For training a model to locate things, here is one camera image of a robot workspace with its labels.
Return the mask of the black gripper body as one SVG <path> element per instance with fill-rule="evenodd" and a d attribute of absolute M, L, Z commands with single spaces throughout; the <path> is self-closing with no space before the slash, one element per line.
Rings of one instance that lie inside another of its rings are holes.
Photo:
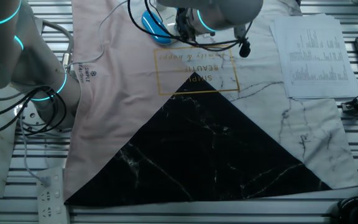
<path fill-rule="evenodd" d="M 192 20 L 193 15 L 190 8 L 177 8 L 175 22 L 177 24 L 177 32 L 181 40 L 195 41 L 196 31 L 191 25 Z"/>

